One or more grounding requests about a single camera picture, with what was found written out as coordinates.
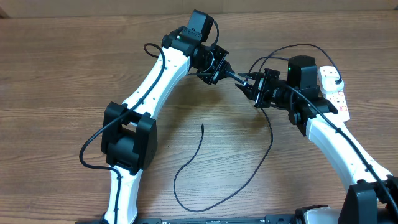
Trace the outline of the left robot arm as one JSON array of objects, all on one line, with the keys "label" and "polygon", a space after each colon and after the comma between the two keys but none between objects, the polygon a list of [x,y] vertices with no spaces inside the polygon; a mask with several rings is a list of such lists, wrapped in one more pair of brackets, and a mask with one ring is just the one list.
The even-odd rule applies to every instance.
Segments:
[{"label": "left robot arm", "polygon": [[106,107],[101,151],[111,170],[111,193],[103,223],[136,219],[139,181],[157,150],[156,119],[177,83],[191,68],[209,85],[224,77],[227,51],[216,42],[204,45],[216,25],[211,16],[194,10],[187,26],[164,36],[157,61],[139,88],[122,104]]}]

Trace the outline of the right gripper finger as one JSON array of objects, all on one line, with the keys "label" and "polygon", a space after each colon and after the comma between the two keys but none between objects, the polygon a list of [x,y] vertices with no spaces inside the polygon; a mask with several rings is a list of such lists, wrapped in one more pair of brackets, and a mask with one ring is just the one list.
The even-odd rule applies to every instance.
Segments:
[{"label": "right gripper finger", "polygon": [[264,74],[261,72],[238,73],[238,76],[243,77],[246,82],[248,80],[261,80],[264,78]]},{"label": "right gripper finger", "polygon": [[259,96],[259,85],[250,85],[248,83],[235,84],[246,96],[247,99],[257,101]]}]

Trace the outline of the smartphone with blue screen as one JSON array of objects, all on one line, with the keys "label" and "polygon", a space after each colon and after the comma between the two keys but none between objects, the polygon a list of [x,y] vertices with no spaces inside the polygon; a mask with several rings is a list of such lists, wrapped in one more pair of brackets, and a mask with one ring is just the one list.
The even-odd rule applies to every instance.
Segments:
[{"label": "smartphone with blue screen", "polygon": [[243,86],[246,86],[246,85],[247,85],[247,82],[246,82],[246,81],[240,79],[240,78],[237,76],[237,74],[235,74],[235,73],[233,73],[233,72],[226,71],[226,76],[227,76],[227,77],[230,77],[230,78],[232,78],[232,79],[234,79],[235,81],[237,81],[238,83],[242,84]]}]

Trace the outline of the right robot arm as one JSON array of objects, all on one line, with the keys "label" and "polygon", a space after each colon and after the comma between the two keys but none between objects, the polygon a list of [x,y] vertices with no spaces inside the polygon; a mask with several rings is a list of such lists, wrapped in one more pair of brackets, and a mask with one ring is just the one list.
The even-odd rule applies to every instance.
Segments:
[{"label": "right robot arm", "polygon": [[277,70],[245,73],[253,84],[237,87],[256,108],[275,103],[288,111],[289,120],[328,159],[346,189],[343,206],[296,209],[291,223],[397,223],[397,177],[380,166],[355,140],[338,108],[320,96],[315,59],[299,55],[288,60],[287,80]]}]

